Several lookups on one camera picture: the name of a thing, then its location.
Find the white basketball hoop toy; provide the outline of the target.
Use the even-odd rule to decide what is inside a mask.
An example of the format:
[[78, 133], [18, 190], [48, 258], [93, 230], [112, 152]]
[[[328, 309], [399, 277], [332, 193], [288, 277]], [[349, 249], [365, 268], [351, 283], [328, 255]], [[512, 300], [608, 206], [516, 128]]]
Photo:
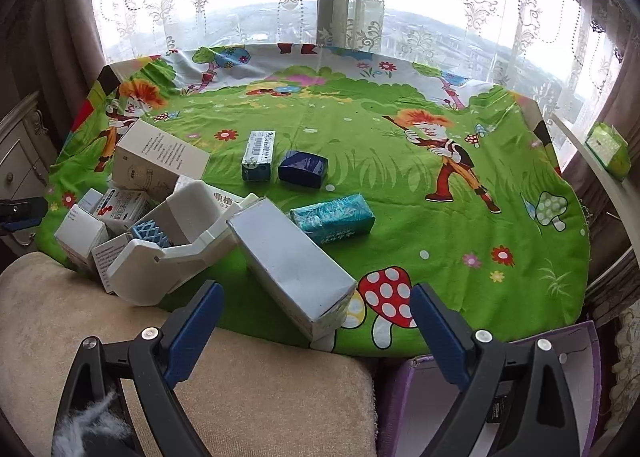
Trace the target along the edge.
[[163, 300], [236, 246], [230, 218], [257, 202], [179, 177], [174, 192], [129, 229], [130, 240], [107, 269], [120, 299], [137, 307]]

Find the large silver grey box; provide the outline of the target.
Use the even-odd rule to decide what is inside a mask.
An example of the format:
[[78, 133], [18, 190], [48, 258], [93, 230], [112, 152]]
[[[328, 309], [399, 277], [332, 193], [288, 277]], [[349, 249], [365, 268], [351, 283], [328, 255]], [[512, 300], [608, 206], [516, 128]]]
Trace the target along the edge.
[[228, 220], [258, 281], [311, 342], [332, 336], [356, 281], [267, 198]]

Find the teal packet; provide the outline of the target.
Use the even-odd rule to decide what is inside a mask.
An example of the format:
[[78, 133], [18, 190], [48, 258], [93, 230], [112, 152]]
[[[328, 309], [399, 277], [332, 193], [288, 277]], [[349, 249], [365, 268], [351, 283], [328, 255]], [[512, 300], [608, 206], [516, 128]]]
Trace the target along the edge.
[[375, 215], [360, 194], [291, 209], [292, 222], [318, 245], [369, 234]]

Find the white cabinet with drawers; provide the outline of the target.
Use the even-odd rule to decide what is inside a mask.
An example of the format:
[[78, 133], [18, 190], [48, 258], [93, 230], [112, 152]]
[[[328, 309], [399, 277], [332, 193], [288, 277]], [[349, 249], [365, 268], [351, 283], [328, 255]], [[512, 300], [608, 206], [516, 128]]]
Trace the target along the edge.
[[1, 198], [43, 197], [56, 150], [38, 106], [38, 92], [25, 96], [1, 118]]

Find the small white cube box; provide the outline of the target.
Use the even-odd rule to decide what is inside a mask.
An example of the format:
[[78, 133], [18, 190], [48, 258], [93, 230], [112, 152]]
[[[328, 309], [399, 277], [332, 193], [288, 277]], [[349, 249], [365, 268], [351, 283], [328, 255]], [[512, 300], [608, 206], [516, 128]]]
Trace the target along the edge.
[[92, 249], [108, 240], [105, 224], [74, 204], [67, 212], [54, 238], [77, 267], [94, 273], [96, 263], [93, 261]]

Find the purple cardboard storage box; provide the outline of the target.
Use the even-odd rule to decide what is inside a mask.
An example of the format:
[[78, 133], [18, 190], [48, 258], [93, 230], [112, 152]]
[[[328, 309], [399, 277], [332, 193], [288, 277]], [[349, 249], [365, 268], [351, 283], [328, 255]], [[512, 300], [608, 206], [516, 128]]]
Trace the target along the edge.
[[[565, 373], [572, 398], [580, 445], [587, 456], [599, 417], [601, 355], [592, 321], [547, 331]], [[378, 422], [378, 455], [417, 456], [422, 453], [458, 395], [430, 355], [404, 362], [392, 380]]]

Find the white label box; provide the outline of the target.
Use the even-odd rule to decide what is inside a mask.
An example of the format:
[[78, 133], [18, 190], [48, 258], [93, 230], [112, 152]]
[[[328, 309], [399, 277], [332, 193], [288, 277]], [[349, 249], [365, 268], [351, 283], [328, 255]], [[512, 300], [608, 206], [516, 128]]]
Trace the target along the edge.
[[119, 253], [126, 248], [129, 241], [130, 236], [127, 233], [120, 234], [91, 250], [96, 273], [98, 273], [103, 288], [108, 295], [112, 295], [114, 291], [107, 275], [107, 269], [111, 267]]

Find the white red medicine box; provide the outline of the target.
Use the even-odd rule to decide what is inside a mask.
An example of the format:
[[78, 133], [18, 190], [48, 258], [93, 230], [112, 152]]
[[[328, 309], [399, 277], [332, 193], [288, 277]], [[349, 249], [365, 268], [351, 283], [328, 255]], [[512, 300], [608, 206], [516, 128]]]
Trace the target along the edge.
[[120, 235], [151, 209], [152, 201], [145, 191], [110, 188], [105, 191], [93, 216], [112, 234]]

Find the white box with text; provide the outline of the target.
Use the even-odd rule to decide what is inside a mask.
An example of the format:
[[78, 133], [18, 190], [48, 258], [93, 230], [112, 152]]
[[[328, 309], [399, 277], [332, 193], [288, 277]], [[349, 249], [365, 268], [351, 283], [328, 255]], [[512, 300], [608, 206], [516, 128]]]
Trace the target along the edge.
[[209, 154], [156, 126], [137, 121], [115, 147], [112, 181], [145, 191], [152, 200], [172, 194], [178, 177], [202, 177]]

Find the beige plush cushion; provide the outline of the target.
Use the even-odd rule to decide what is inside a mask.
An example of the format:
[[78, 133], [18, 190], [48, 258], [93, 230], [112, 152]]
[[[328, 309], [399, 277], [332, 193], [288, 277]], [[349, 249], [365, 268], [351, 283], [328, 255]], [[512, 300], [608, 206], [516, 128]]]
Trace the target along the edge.
[[[163, 324], [40, 252], [1, 275], [1, 407], [36, 456], [50, 453], [79, 343]], [[372, 456], [372, 378], [356, 359], [216, 329], [178, 399], [215, 456]]]

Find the brown drape curtain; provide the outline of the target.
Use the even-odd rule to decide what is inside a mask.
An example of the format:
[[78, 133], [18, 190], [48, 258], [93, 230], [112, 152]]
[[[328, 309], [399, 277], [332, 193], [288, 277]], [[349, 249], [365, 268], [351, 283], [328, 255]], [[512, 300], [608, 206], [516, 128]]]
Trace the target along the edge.
[[2, 113], [38, 92], [63, 139], [104, 66], [91, 0], [15, 0], [1, 19]]

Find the white curved shelf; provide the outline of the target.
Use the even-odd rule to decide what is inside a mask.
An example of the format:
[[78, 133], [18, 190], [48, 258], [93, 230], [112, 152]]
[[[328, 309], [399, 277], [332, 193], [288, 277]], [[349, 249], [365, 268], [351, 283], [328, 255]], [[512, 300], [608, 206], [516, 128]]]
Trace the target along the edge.
[[628, 178], [623, 182], [617, 182], [606, 171], [593, 152], [574, 134], [570, 124], [557, 114], [552, 113], [551, 120], [567, 137], [570, 143], [577, 149], [582, 159], [590, 166], [592, 173], [597, 177], [608, 199], [613, 203], [617, 216], [620, 218], [626, 234], [629, 238], [636, 259], [639, 258], [639, 189]]

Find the white barcode medicine box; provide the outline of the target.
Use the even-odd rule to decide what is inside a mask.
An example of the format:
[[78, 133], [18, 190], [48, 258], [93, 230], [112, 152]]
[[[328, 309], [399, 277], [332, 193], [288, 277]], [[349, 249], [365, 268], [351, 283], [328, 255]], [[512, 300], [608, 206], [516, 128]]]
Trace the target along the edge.
[[241, 161], [244, 182], [269, 182], [275, 131], [251, 131]]

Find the green cartoon tablecloth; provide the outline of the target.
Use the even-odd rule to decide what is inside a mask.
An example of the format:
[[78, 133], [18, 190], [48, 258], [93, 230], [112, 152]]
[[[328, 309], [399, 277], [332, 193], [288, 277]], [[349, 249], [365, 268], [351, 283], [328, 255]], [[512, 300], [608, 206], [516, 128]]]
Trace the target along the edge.
[[[356, 279], [326, 349], [409, 357], [426, 350], [403, 299], [427, 283], [500, 340], [572, 325], [582, 309], [588, 227], [533, 99], [490, 82], [314, 44], [203, 46], [106, 66], [52, 166], [36, 236], [54, 238], [90, 189], [112, 181], [116, 144], [145, 121], [209, 154], [204, 182], [283, 211], [360, 194], [369, 234], [328, 255]], [[251, 131], [275, 131], [269, 182], [244, 182]], [[329, 160], [319, 189], [280, 180], [289, 150]]]

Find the green tissue pack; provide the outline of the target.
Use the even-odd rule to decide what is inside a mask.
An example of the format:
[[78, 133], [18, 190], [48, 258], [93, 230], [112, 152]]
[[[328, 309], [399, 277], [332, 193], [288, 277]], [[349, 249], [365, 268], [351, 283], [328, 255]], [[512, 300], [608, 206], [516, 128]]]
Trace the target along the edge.
[[614, 126], [595, 123], [587, 136], [586, 146], [608, 174], [619, 182], [625, 180], [631, 169], [628, 143]]

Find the dark blue small box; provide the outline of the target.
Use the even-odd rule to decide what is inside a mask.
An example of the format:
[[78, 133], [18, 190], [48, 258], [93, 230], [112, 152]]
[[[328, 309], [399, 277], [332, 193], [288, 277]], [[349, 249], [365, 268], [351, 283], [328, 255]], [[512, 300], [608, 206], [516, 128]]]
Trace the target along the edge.
[[285, 183], [319, 189], [328, 165], [329, 160], [318, 154], [289, 150], [278, 166], [278, 175]]

